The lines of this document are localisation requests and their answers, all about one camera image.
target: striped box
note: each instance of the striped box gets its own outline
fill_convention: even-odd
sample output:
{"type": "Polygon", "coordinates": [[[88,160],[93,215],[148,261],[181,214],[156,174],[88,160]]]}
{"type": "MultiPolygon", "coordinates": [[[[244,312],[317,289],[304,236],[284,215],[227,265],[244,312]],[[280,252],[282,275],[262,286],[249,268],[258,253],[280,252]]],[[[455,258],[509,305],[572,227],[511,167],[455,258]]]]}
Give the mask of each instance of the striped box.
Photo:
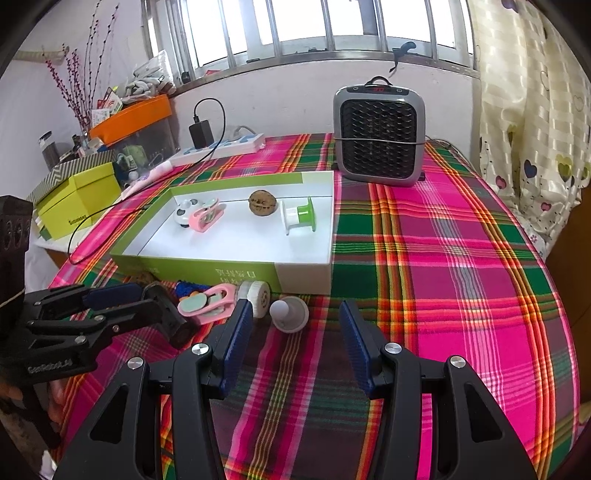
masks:
{"type": "Polygon", "coordinates": [[[27,200],[32,202],[34,206],[37,206],[53,189],[65,182],[72,175],[76,175],[81,171],[90,170],[110,161],[115,161],[115,153],[113,151],[98,152],[87,155],[86,157],[60,163],[53,167],[47,177],[35,187],[27,197],[27,200]]]}

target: table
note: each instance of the table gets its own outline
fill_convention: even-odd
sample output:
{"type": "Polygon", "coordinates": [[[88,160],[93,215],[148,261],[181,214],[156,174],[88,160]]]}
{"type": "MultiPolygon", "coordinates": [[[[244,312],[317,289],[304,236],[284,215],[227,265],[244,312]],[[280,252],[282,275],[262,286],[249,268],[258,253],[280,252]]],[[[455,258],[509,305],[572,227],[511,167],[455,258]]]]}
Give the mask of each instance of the table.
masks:
{"type": "MultiPolygon", "coordinates": [[[[168,185],[252,174],[327,170],[330,134],[268,139],[250,155],[179,170],[111,211],[79,246],[53,286],[106,286],[128,280],[108,251],[133,221],[128,213],[168,185]]],[[[257,321],[234,392],[213,418],[229,480],[365,479],[381,403],[356,386],[337,319],[342,299],[358,300],[391,341],[424,358],[464,356],[478,372],[546,478],[570,449],[579,382],[560,299],[521,227],[492,190],[450,151],[426,145],[426,180],[412,188],[335,177],[335,244],[330,297],[304,296],[309,325],[285,335],[257,321]]],[[[204,326],[195,337],[203,339],[204,326]]],[[[70,379],[64,444],[128,358],[177,354],[154,329],[117,337],[99,368],[70,379]]],[[[423,405],[419,478],[428,478],[430,401],[423,405]]],[[[163,402],[164,477],[174,478],[170,402],[163,402]]]]}

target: heater handle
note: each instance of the heater handle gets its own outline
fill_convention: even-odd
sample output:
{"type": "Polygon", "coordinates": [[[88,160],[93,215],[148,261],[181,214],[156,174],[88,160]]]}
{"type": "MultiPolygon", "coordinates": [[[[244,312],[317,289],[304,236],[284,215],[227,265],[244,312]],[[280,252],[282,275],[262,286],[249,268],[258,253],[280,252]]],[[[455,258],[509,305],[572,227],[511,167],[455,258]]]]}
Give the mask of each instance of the heater handle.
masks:
{"type": "Polygon", "coordinates": [[[386,84],[392,86],[392,84],[389,82],[389,80],[386,77],[382,77],[381,75],[378,75],[377,77],[372,78],[368,83],[365,84],[365,86],[375,85],[376,80],[383,80],[386,82],[386,84]]]}

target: black clamp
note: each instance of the black clamp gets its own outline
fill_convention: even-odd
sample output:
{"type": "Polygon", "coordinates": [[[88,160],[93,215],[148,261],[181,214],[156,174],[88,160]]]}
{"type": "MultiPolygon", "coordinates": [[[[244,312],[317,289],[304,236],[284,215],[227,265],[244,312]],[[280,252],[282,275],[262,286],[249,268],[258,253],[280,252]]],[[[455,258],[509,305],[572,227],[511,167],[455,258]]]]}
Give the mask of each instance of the black clamp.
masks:
{"type": "Polygon", "coordinates": [[[210,399],[224,399],[238,379],[252,331],[252,304],[176,359],[131,358],[115,375],[66,450],[54,480],[161,479],[160,396],[172,396],[178,480],[225,479],[210,399]]]}
{"type": "Polygon", "coordinates": [[[353,300],[341,304],[339,322],[359,387],[371,400],[384,399],[369,479],[416,479],[424,393],[433,399],[431,479],[537,479],[515,430],[465,359],[436,362],[388,343],[353,300]]]}
{"type": "Polygon", "coordinates": [[[96,357],[116,335],[155,325],[171,345],[182,348],[196,327],[187,322],[166,289],[158,284],[145,290],[128,283],[89,288],[73,285],[26,294],[18,320],[0,339],[0,378],[19,387],[22,405],[3,403],[33,422],[49,448],[60,443],[34,385],[96,369],[96,357]],[[76,321],[69,316],[93,311],[76,321]]]}

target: white toy roller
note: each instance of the white toy roller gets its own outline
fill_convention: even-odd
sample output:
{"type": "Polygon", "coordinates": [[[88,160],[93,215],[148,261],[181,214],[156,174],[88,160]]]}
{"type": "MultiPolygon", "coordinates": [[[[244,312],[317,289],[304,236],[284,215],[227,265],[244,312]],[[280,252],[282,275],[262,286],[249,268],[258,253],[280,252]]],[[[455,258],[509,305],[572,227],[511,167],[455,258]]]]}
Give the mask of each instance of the white toy roller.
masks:
{"type": "Polygon", "coordinates": [[[309,226],[312,231],[316,231],[316,214],[314,213],[314,205],[312,198],[308,197],[308,203],[299,207],[286,208],[283,200],[280,202],[281,220],[283,221],[283,228],[285,234],[289,235],[292,228],[298,226],[309,226]]]}
{"type": "Polygon", "coordinates": [[[189,217],[202,206],[203,203],[197,199],[183,200],[174,212],[174,221],[184,228],[189,228],[189,217]]]}
{"type": "Polygon", "coordinates": [[[236,291],[236,300],[247,299],[252,303],[252,316],[262,319],[269,311],[271,290],[267,282],[244,281],[236,291]]]}
{"type": "Polygon", "coordinates": [[[273,302],[269,309],[273,325],[283,333],[296,333],[308,323],[310,311],[299,297],[283,297],[273,302]]]}

